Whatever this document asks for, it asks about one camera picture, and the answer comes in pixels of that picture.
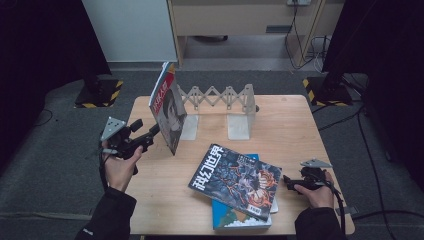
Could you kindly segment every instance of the white cabinet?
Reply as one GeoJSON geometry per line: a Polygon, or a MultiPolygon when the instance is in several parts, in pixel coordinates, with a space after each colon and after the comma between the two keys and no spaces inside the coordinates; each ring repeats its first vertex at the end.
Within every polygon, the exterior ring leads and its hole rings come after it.
{"type": "Polygon", "coordinates": [[[83,0],[108,62],[176,61],[166,0],[83,0]]]}

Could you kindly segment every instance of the black jacket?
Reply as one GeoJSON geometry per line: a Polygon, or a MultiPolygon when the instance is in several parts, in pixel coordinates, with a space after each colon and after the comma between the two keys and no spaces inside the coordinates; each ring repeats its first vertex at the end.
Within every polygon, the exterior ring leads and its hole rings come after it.
{"type": "Polygon", "coordinates": [[[295,221],[298,240],[346,240],[332,208],[308,208],[295,221]]]}
{"type": "Polygon", "coordinates": [[[129,239],[130,219],[137,201],[116,189],[108,188],[94,210],[90,222],[76,240],[129,239]]]}

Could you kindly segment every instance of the book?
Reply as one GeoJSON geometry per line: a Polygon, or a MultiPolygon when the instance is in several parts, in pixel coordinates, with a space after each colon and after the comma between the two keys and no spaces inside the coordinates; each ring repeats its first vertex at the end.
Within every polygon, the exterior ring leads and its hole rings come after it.
{"type": "MultiPolygon", "coordinates": [[[[246,154],[254,160],[259,160],[258,154],[246,154]]],[[[274,198],[271,213],[278,211],[277,199],[274,198]]],[[[237,211],[215,199],[212,199],[212,225],[214,230],[228,230],[240,228],[269,228],[272,225],[271,215],[268,220],[262,221],[237,211]]]]}
{"type": "Polygon", "coordinates": [[[282,169],[211,144],[188,187],[267,221],[282,169]]]}
{"type": "Polygon", "coordinates": [[[175,67],[165,62],[149,100],[149,108],[172,154],[180,141],[187,112],[175,78],[175,67]]]}

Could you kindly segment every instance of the electrical outlet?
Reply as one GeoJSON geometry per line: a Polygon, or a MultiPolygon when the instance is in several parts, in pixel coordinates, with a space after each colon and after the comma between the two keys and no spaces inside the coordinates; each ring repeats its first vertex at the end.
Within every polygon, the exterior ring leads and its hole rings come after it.
{"type": "Polygon", "coordinates": [[[287,5],[307,6],[311,5],[311,0],[287,0],[287,5]]]}

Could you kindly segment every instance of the yellow black hazard tape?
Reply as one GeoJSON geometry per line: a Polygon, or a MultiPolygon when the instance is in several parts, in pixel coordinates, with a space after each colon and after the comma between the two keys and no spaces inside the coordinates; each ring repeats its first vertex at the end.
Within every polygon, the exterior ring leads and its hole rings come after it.
{"type": "Polygon", "coordinates": [[[319,101],[316,99],[316,95],[314,91],[312,90],[309,80],[303,79],[303,86],[306,89],[306,92],[309,97],[309,101],[311,101],[312,106],[349,106],[349,102],[343,102],[343,101],[319,101]]]}
{"type": "Polygon", "coordinates": [[[111,107],[115,103],[115,100],[118,97],[119,92],[121,91],[121,87],[123,83],[124,81],[122,80],[116,81],[116,85],[113,86],[113,91],[110,95],[110,98],[108,98],[109,99],[108,101],[96,103],[96,102],[92,102],[88,100],[87,102],[75,103],[75,108],[111,107]]]}

